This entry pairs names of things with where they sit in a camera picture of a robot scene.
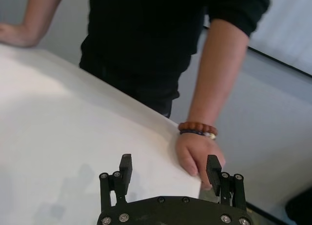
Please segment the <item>white table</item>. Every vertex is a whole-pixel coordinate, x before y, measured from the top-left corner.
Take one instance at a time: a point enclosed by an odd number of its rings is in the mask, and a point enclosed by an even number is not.
[[[0,224],[94,225],[99,179],[131,153],[127,195],[197,197],[176,124],[40,49],[0,45]]]

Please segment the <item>screw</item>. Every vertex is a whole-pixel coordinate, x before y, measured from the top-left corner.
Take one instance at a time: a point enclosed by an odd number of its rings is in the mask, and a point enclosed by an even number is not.
[[[226,224],[229,224],[230,222],[232,222],[231,218],[225,214],[221,216],[221,220],[222,220],[222,222],[224,222]]]
[[[107,225],[107,224],[110,224],[111,221],[112,219],[110,217],[105,217],[104,219],[102,219],[102,224]]]
[[[187,197],[183,197],[183,198],[182,198],[182,201],[183,201],[184,203],[188,203],[188,202],[190,202],[190,199],[187,198]]]
[[[249,225],[250,224],[249,221],[245,218],[240,218],[239,223],[242,225]]]
[[[165,199],[163,197],[158,197],[158,202],[159,203],[164,203],[165,202]]]
[[[129,214],[121,214],[119,216],[119,221],[121,221],[122,223],[126,222],[129,220]]]
[[[235,175],[235,178],[237,178],[238,180],[242,180],[243,177],[241,175]]]

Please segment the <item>hand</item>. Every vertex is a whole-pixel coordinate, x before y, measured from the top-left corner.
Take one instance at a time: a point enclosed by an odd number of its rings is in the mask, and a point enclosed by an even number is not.
[[[216,155],[221,166],[225,165],[223,153],[215,141],[206,136],[184,133],[178,137],[175,149],[181,166],[192,176],[199,174],[202,189],[211,189],[206,173],[208,155]]]
[[[31,47],[37,45],[39,40],[25,25],[0,23],[0,42],[18,47]]]

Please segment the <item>black sleeve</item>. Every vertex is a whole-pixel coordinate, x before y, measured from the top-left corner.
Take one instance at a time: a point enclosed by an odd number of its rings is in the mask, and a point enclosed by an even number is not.
[[[270,0],[208,0],[207,4],[210,22],[228,21],[250,36],[268,10]]]

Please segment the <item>person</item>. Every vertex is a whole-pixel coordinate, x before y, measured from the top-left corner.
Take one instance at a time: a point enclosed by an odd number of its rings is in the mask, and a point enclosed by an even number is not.
[[[46,34],[61,0],[28,0],[20,25],[0,24],[0,42],[30,47]],[[213,125],[239,73],[250,34],[270,0],[90,0],[88,36],[80,67],[169,116],[178,79],[196,53],[206,11],[210,30],[187,121]],[[225,159],[211,139],[184,133],[176,142],[180,164],[203,188],[207,155]]]

